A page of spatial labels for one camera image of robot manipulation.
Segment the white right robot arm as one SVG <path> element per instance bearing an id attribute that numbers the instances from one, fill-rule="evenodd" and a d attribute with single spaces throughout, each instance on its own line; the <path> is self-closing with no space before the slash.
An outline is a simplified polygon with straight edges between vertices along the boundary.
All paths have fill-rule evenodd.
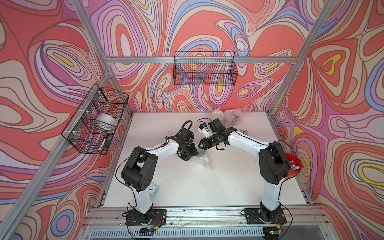
<path id="1" fill-rule="evenodd" d="M 257 157 L 260 174 L 265 180 L 261 207 L 270 212 L 281 207 L 281 188 L 289 175 L 291 165 L 280 143 L 262 142 L 241 133 L 236 128 L 226 128 L 219 119 L 200 124 L 198 130 L 204 135 L 198 145 L 200 149 L 217 148 L 223 143 L 225 146 L 238 147 Z"/>

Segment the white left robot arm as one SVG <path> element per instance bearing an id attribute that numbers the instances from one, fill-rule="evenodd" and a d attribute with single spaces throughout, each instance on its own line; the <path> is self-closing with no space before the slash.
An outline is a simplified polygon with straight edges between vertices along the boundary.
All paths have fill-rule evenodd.
<path id="1" fill-rule="evenodd" d="M 149 186 L 158 161 L 175 155 L 187 162 L 197 154 L 194 133 L 186 128 L 181 128 L 174 136 L 166 137 L 165 142 L 157 146 L 134 148 L 121 172 L 125 185 L 133 188 L 134 209 L 140 214 L 147 214 L 153 207 Z"/>

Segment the teal alarm clock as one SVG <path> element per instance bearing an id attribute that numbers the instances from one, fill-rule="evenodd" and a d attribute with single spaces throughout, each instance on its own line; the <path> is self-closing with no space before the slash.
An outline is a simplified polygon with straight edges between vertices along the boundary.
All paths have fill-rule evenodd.
<path id="1" fill-rule="evenodd" d="M 155 183 L 151 183 L 149 185 L 150 197 L 155 198 L 159 190 L 160 190 L 160 187 L 158 185 L 156 185 Z"/>

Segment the red pen cup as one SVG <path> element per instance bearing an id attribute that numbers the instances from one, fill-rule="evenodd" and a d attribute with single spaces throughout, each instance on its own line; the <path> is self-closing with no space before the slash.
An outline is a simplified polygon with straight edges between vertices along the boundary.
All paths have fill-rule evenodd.
<path id="1" fill-rule="evenodd" d="M 296 155 L 287 153 L 286 157 L 290 164 L 290 170 L 286 177 L 286 180 L 289 180 L 300 173 L 300 171 L 302 170 L 302 163 Z"/>

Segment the white tape roll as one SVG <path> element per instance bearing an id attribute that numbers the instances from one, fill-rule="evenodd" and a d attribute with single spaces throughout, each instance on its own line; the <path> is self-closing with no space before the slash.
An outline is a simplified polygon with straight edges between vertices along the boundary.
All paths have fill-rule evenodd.
<path id="1" fill-rule="evenodd" d="M 118 121 L 108 114 L 100 114 L 96 118 L 96 124 L 101 130 L 105 132 L 113 132 L 118 125 Z"/>

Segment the black marker in basket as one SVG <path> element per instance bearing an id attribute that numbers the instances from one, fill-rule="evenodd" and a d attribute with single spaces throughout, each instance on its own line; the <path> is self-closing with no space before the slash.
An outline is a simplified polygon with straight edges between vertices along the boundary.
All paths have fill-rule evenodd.
<path id="1" fill-rule="evenodd" d="M 111 141 L 108 139 L 108 138 L 105 138 L 101 145 L 99 146 L 98 148 L 98 152 L 101 153 L 101 152 L 107 152 L 109 147 L 110 147 L 110 144 L 111 144 Z"/>

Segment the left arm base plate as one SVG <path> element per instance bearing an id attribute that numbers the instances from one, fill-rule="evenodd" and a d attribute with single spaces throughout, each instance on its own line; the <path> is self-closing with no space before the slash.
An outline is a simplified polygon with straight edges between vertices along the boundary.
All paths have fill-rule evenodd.
<path id="1" fill-rule="evenodd" d="M 155 226 L 161 227 L 166 224 L 166 209 L 150 209 L 142 214 L 136 209 L 129 210 L 126 214 L 126 226 Z"/>

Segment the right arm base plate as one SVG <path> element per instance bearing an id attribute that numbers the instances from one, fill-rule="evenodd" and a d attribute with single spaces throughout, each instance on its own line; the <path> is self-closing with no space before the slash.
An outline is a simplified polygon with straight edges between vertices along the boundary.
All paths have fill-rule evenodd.
<path id="1" fill-rule="evenodd" d="M 284 225 L 287 223 L 284 211 L 281 207 L 270 211 L 266 208 L 246 208 L 240 211 L 246 218 L 248 225 Z"/>

